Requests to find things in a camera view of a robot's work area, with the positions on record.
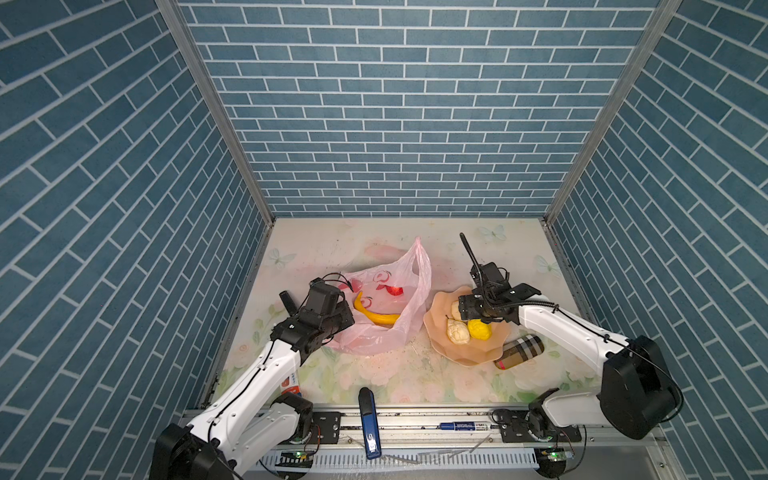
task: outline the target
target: yellow lemon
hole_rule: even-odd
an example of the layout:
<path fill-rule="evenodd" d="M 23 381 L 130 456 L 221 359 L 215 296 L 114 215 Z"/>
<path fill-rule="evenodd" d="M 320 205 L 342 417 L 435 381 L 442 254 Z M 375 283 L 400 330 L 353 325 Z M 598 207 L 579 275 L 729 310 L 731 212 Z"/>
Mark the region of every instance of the yellow lemon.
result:
<path fill-rule="evenodd" d="M 469 329 L 469 335 L 473 339 L 487 340 L 491 338 L 491 326 L 487 323 L 483 323 L 480 319 L 473 319 L 467 322 L 467 328 Z"/>

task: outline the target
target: plastic bag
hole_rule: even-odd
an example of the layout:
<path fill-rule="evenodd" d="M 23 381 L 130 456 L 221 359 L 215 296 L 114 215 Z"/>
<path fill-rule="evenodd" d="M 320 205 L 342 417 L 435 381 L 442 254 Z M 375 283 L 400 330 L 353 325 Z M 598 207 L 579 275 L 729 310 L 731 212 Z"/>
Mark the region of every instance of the plastic bag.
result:
<path fill-rule="evenodd" d="M 413 272 L 414 263 L 419 268 L 418 274 Z M 353 285 L 353 291 L 344 285 L 341 288 L 355 324 L 337 333 L 328 343 L 329 347 L 344 353 L 375 355 L 404 346 L 419 332 L 432 288 L 432 266 L 419 237 L 396 262 L 344 275 Z M 361 290 L 362 304 L 368 310 L 400 313 L 393 326 L 378 326 L 355 310 L 355 298 Z"/>

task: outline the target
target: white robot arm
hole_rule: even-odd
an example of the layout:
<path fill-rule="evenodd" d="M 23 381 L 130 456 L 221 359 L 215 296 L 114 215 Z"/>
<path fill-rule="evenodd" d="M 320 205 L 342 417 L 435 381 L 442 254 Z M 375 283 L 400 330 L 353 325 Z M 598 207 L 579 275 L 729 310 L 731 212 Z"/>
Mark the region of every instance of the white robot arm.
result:
<path fill-rule="evenodd" d="M 539 295 L 532 296 L 530 300 L 548 301 L 547 297 Z M 629 345 L 627 337 L 611 333 L 579 316 L 570 312 L 563 313 L 559 309 L 553 312 L 551 308 L 543 306 L 520 306 L 518 315 L 520 326 L 555 341 L 589 365 L 598 375 L 603 374 L 603 364 L 611 355 L 619 353 L 624 346 Z M 571 321 L 566 315 L 576 319 L 578 323 Z M 606 335 L 615 343 L 606 342 L 604 339 Z M 599 387 L 575 392 L 557 391 L 543 399 L 542 408 L 548 420 L 558 427 L 610 425 L 601 409 L 599 394 Z"/>
<path fill-rule="evenodd" d="M 672 380 L 658 345 L 645 336 L 628 339 L 561 309 L 530 285 L 511 286 L 495 263 L 480 265 L 466 237 L 472 260 L 472 295 L 460 296 L 463 320 L 514 322 L 554 340 L 601 376 L 600 387 L 563 392 L 552 389 L 531 403 L 531 430 L 550 436 L 569 425 L 611 425 L 631 439 L 642 439 L 659 422 L 680 411 L 683 395 Z"/>
<path fill-rule="evenodd" d="M 150 480 L 219 480 L 242 475 L 272 447 L 310 433 L 312 403 L 292 393 L 279 396 L 249 426 L 280 383 L 323 342 L 354 324 L 341 290 L 321 279 L 310 284 L 299 309 L 280 294 L 290 316 L 248 370 L 186 428 L 169 425 L 157 437 Z"/>

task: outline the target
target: yellow banana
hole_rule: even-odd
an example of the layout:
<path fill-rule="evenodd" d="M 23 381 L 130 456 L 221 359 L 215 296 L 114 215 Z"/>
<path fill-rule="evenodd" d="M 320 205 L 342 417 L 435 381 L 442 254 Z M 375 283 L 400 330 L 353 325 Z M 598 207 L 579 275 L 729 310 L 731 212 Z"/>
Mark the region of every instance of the yellow banana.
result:
<path fill-rule="evenodd" d="M 362 292 L 359 292 L 355 298 L 355 310 L 367 316 L 376 325 L 394 325 L 395 321 L 400 317 L 399 314 L 383 315 L 381 313 L 369 312 L 362 306 L 362 302 L 360 302 L 361 296 Z"/>

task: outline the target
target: table surface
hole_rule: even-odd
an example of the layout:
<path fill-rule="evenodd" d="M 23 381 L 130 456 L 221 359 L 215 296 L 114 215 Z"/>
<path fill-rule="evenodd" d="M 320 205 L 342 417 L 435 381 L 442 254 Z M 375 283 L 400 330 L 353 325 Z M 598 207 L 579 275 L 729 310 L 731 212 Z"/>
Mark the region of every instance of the table surface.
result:
<path fill-rule="evenodd" d="M 416 237 L 432 263 L 432 293 L 472 285 L 471 262 L 458 238 L 464 232 L 480 263 L 496 262 L 510 283 L 528 283 L 566 310 L 577 312 L 544 231 L 535 219 L 279 219 L 270 236 L 215 397 L 255 360 L 272 327 L 285 319 L 278 293 L 296 303 L 311 279 L 391 263 Z M 526 334 L 513 326 L 513 337 Z M 599 384 L 585 363 L 549 339 L 545 352 L 507 370 L 493 362 L 465 367 L 438 354 L 422 326 L 402 348 L 374 356 L 315 352 L 299 370 L 302 394 L 315 403 L 356 404 L 369 387 L 379 403 L 530 402 L 553 387 Z"/>

